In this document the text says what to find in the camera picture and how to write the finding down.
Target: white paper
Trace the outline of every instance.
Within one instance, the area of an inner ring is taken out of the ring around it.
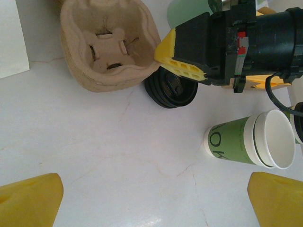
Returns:
[[[29,70],[15,0],[0,0],[0,79]]]

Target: black cable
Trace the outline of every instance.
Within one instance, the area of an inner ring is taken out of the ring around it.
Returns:
[[[292,110],[286,106],[284,106],[277,98],[276,96],[274,95],[272,89],[271,89],[271,79],[273,77],[278,77],[280,74],[280,72],[277,72],[275,73],[274,75],[270,76],[270,77],[267,77],[266,78],[266,82],[265,82],[265,89],[266,89],[266,92],[270,98],[270,100],[276,105],[276,107],[278,107],[280,110],[283,110],[283,111],[286,111],[286,112],[289,112],[290,114],[293,114],[295,116],[299,116],[299,117],[303,117],[303,113],[302,112],[299,112],[299,111],[296,111],[296,110]]]

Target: green cup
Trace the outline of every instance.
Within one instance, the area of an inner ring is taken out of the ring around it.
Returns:
[[[293,110],[303,112],[303,103],[297,103],[295,106],[290,107]],[[294,131],[294,137],[296,144],[303,144],[303,118],[294,116],[289,112],[282,111],[288,118]]]
[[[216,0],[174,0],[167,10],[167,20],[175,28],[205,12],[218,12]]]
[[[204,148],[213,157],[266,168],[254,144],[254,126],[257,115],[216,125],[204,135]]]

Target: black cup lid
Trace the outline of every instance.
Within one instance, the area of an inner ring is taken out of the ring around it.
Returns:
[[[190,104],[197,93],[198,82],[178,77],[160,67],[145,80],[145,89],[160,106],[177,108]]]
[[[294,110],[303,112],[303,103],[298,103]],[[300,140],[303,141],[303,117],[294,115],[294,125]]]

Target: white table surface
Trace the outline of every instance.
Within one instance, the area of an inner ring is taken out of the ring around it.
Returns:
[[[170,0],[145,0],[161,38]],[[17,0],[31,70],[0,80],[0,184],[58,173],[55,227],[257,227],[252,172],[303,180],[297,147],[287,170],[218,160],[206,129],[275,108],[265,92],[200,85],[193,103],[167,110],[144,86],[92,93],[70,75],[50,0]],[[286,89],[276,91],[289,104]]]

